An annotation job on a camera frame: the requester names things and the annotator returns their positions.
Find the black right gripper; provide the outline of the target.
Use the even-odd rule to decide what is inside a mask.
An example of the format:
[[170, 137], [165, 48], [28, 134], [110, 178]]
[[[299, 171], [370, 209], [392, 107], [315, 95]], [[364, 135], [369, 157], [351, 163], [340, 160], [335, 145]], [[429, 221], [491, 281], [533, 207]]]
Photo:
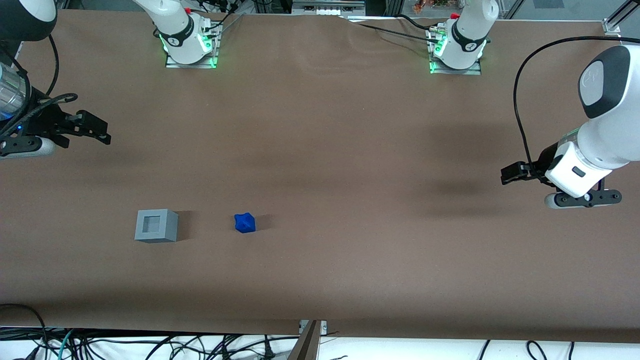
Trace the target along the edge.
[[[70, 114], [62, 111], [59, 103], [77, 100], [76, 93], [66, 93], [57, 96], [58, 100], [45, 107], [40, 112], [21, 123], [21, 135], [38, 136], [50, 139], [55, 145], [67, 149], [70, 144], [65, 137], [64, 125]], [[70, 135], [96, 139], [104, 145], [110, 145], [112, 137], [108, 134], [108, 123], [89, 111], [80, 110], [75, 115], [75, 126]]]

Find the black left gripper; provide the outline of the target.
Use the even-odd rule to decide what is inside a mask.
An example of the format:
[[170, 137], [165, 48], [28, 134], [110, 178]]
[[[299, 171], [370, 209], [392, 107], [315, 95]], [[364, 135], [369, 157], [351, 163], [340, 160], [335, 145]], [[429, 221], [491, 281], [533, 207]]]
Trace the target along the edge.
[[[537, 160], [532, 163], [532, 175], [535, 175], [539, 182], [545, 185], [552, 185], [553, 183], [547, 178], [546, 172], [552, 167], [556, 152], [558, 150], [558, 143], [555, 142], [550, 146], [544, 148], [538, 156]], [[501, 184], [503, 186], [512, 183], [519, 182], [527, 178], [527, 174], [530, 173], [530, 165], [527, 162], [514, 162], [509, 168], [501, 169]]]

